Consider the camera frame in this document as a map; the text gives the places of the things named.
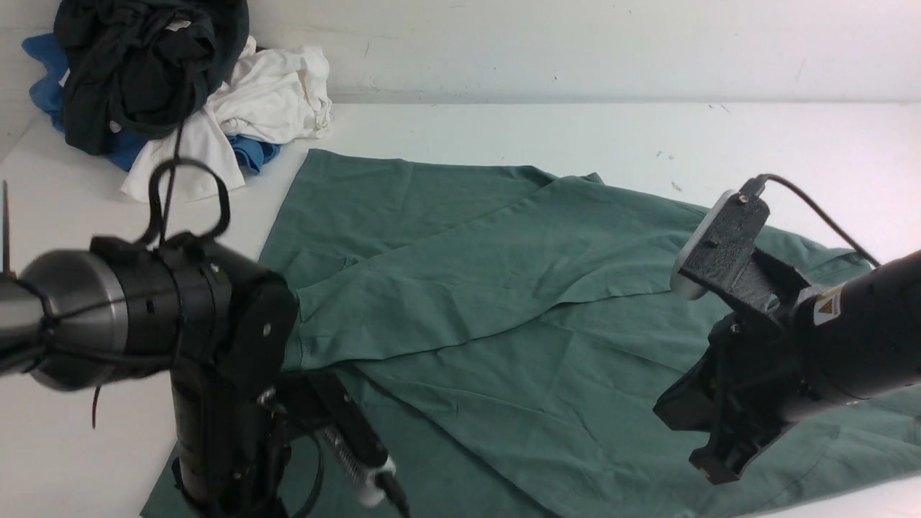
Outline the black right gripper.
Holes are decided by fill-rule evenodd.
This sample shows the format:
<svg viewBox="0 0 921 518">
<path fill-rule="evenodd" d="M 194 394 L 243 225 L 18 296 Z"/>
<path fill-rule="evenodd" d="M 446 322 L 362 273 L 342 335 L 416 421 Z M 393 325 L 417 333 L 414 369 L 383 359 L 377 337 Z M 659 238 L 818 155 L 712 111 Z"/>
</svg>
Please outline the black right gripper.
<svg viewBox="0 0 921 518">
<path fill-rule="evenodd" d="M 806 334 L 796 322 L 769 332 L 727 316 L 712 328 L 697 364 L 658 397 L 653 410 L 669 429 L 708 434 L 689 463 L 710 484 L 739 481 L 806 419 Z"/>
</svg>

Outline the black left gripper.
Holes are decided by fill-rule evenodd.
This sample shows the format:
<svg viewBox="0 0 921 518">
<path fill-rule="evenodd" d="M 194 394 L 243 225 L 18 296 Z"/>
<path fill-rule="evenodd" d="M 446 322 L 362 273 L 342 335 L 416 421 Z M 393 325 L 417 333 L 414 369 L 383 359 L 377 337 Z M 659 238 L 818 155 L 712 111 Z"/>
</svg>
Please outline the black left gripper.
<svg viewBox="0 0 921 518">
<path fill-rule="evenodd" d="M 174 374 L 173 472 L 198 517 L 286 517 L 291 442 L 332 421 L 329 374 Z"/>
</svg>

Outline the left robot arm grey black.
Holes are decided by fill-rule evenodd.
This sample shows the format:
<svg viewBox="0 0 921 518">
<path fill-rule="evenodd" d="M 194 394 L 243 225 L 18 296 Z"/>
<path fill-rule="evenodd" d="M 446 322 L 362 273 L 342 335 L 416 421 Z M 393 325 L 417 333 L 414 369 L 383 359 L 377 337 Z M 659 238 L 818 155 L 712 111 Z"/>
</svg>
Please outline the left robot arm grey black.
<svg viewBox="0 0 921 518">
<path fill-rule="evenodd" d="M 290 457 L 270 404 L 299 305 L 285 279 L 189 234 L 96 237 L 2 276 L 2 374 L 79 391 L 169 373 L 177 487 L 200 517 L 283 517 Z"/>
</svg>

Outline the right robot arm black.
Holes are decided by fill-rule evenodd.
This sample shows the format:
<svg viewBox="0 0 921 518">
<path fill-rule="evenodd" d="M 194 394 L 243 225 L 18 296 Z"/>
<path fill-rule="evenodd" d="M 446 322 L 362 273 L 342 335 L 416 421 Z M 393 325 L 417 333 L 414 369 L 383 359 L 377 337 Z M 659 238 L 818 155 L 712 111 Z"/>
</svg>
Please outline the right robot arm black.
<svg viewBox="0 0 921 518">
<path fill-rule="evenodd" d="M 692 466 L 735 482 L 796 423 L 919 383 L 918 253 L 837 286 L 751 250 L 739 268 L 679 269 L 730 306 L 691 370 L 653 407 L 674 432 L 705 432 Z"/>
</svg>

